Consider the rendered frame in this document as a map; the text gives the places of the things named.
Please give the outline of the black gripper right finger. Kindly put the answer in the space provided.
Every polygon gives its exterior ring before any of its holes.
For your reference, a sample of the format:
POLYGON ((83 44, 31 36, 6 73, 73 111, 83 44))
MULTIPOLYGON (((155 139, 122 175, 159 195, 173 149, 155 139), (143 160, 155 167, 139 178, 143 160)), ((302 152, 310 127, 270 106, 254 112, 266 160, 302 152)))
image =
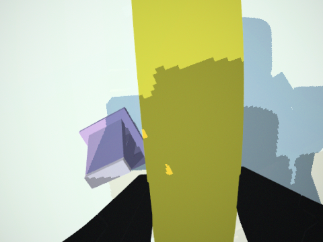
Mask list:
POLYGON ((242 167, 237 213, 247 242, 323 242, 323 205, 242 167))

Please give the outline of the yellow bar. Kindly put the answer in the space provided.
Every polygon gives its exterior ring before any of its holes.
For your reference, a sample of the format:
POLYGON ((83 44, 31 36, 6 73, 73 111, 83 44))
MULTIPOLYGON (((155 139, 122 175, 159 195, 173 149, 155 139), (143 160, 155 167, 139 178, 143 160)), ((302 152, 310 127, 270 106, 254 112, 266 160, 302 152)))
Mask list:
POLYGON ((131 0, 154 242, 234 242, 242 174, 240 0, 131 0))

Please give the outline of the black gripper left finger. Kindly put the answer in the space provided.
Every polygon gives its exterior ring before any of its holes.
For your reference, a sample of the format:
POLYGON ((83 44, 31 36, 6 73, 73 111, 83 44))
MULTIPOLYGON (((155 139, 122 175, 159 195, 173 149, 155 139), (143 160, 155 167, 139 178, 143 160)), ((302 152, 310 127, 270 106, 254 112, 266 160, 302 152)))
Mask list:
POLYGON ((146 174, 141 174, 62 242, 151 242, 152 231, 151 193, 146 174))

